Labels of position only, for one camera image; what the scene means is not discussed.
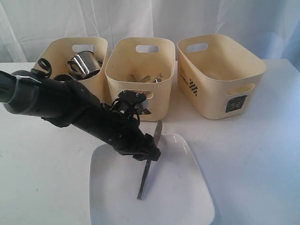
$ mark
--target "knife blade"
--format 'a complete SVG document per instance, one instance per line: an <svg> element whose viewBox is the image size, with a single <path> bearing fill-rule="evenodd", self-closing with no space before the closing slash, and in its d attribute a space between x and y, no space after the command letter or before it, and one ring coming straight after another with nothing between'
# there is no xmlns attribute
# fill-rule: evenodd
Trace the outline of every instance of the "knife blade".
<svg viewBox="0 0 300 225"><path fill-rule="evenodd" d="M158 145L162 129L163 129L163 123L162 123L161 120L159 120L157 122L155 131L154 131L154 135L153 135L155 146ZM142 195L143 195L143 191L144 191L144 188L145 188L146 180L147 180L147 177L148 177L150 165L151 165L151 160L148 159L147 162L146 162L146 165L145 165L144 172L142 174L142 181L141 181L141 185L140 185L140 190L139 190L139 193L137 194L137 197L136 197L138 200L142 199Z"/></svg>

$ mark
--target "metal mug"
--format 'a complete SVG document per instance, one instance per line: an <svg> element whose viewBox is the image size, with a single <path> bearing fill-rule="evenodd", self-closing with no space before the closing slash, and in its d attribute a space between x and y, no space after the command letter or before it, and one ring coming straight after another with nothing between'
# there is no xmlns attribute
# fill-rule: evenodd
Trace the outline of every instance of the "metal mug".
<svg viewBox="0 0 300 225"><path fill-rule="evenodd" d="M76 79L88 79L99 73L102 63L97 61L91 51L82 51L67 62L70 74Z"/></svg>

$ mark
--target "cream storage bin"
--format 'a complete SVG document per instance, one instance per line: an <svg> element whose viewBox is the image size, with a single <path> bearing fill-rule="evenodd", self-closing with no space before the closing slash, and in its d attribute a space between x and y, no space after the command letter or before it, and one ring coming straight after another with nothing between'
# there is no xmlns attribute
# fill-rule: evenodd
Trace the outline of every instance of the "cream storage bin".
<svg viewBox="0 0 300 225"><path fill-rule="evenodd" d="M203 50L187 51L196 44ZM262 60L220 34L183 39L177 47L179 87L203 117L217 120L246 110L266 71Z"/></svg>
<svg viewBox="0 0 300 225"><path fill-rule="evenodd" d="M103 65L100 72L93 77L79 81L91 93L93 93L101 102L110 104L111 97L105 76L105 67L108 62L109 54L107 52L108 43L100 37L65 37L53 41L40 56L48 60L52 67L50 78L54 78L59 74L68 74L67 61L77 54L73 51L74 45L93 45L94 55L97 60L102 61Z"/></svg>
<svg viewBox="0 0 300 225"><path fill-rule="evenodd" d="M154 45L158 52L137 52L139 45ZM172 78L175 67L175 45L164 38L130 37L119 41L107 63L107 77L112 100L123 90L150 91L147 94L147 112L140 119L156 121L166 116L169 108ZM150 76L148 82L129 82L130 76L137 81ZM157 76L162 82L152 83Z"/></svg>

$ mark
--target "square plate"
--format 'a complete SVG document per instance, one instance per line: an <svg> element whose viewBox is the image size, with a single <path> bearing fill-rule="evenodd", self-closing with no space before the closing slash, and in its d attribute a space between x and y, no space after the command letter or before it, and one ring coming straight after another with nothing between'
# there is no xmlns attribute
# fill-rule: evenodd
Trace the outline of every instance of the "square plate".
<svg viewBox="0 0 300 225"><path fill-rule="evenodd" d="M199 166L185 140L162 135L161 156L152 162L142 200L136 196L146 161L97 148L90 165L92 225L209 225L215 208Z"/></svg>

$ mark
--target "white curtain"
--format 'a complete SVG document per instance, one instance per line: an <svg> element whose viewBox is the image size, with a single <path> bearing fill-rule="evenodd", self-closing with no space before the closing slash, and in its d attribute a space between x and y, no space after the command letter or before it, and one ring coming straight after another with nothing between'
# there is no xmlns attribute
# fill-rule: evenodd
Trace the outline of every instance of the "white curtain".
<svg viewBox="0 0 300 225"><path fill-rule="evenodd" d="M300 0L0 0L0 62L35 62L54 40L220 33L300 70Z"/></svg>

